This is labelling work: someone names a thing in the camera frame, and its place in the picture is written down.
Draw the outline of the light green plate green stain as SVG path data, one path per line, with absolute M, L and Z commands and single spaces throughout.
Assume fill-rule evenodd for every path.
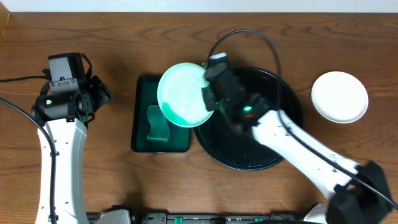
M 212 111 L 205 107 L 201 89 L 205 69 L 184 62 L 171 66 L 160 78 L 157 101 L 163 115 L 173 124 L 194 128 L 207 121 Z

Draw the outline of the green scouring pad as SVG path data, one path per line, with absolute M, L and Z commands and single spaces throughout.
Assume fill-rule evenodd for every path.
M 159 105 L 150 105 L 148 107 L 147 119 L 150 124 L 147 140 L 167 142 L 170 136 L 170 128 Z

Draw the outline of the white plate green stain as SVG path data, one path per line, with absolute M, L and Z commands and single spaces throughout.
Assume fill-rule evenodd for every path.
M 353 123 L 366 113 L 369 105 L 364 85 L 346 72 L 332 71 L 319 76 L 311 90 L 314 108 L 334 123 Z

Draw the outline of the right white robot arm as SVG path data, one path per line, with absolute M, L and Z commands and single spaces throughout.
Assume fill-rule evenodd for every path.
M 327 199 L 303 218 L 305 223 L 380 223 L 397 203 L 384 171 L 375 162 L 362 166 L 332 151 L 295 124 L 281 108 L 283 81 L 276 102 L 251 93 L 232 68 L 204 72 L 202 95 L 208 110 L 219 110 L 232 127 L 272 149 L 303 173 Z

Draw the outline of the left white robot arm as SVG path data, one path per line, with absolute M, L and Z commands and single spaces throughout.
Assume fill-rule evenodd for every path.
M 87 125 L 95 112 L 113 99 L 97 77 L 51 82 L 32 109 L 39 124 L 40 199 L 36 223 L 130 223 L 128 209 L 89 215 L 83 198 L 83 150 Z

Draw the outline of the black rectangular water tray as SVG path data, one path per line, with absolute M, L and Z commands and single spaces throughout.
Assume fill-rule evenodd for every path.
M 160 76 L 143 75 L 137 80 L 136 102 L 131 136 L 131 149 L 135 152 L 186 152 L 190 148 L 190 129 L 179 127 L 166 120 L 170 131 L 168 139 L 148 139 L 154 126 L 147 117 L 150 107 L 158 108 L 157 87 Z

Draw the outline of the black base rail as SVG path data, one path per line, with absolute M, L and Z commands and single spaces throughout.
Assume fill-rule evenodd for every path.
M 136 218 L 134 215 L 122 214 L 122 210 L 88 215 L 89 223 L 125 223 L 125 224 L 257 224 L 257 223 L 308 223 L 296 215 L 187 215 L 146 213 Z

